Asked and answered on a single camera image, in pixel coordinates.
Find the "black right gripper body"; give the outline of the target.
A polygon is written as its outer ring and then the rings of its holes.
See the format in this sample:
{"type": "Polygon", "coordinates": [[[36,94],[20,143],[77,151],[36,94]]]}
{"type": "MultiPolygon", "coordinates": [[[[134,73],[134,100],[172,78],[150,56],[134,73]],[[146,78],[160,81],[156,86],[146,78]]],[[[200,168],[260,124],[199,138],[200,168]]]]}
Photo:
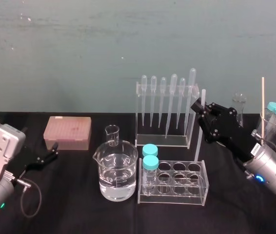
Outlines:
{"type": "Polygon", "coordinates": [[[258,144],[258,141],[238,124],[234,112],[224,112],[211,119],[208,142],[222,143],[242,162],[254,158],[252,150],[258,144]]]}

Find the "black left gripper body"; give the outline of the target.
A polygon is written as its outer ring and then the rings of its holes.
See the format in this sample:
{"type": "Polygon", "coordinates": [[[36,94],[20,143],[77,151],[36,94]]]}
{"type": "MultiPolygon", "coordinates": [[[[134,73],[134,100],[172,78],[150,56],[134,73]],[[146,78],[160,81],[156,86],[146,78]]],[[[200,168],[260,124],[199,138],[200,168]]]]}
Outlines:
{"type": "Polygon", "coordinates": [[[42,159],[42,153],[39,153],[33,146],[25,143],[21,151],[12,159],[12,174],[15,178],[22,177],[27,166],[42,159]]]}

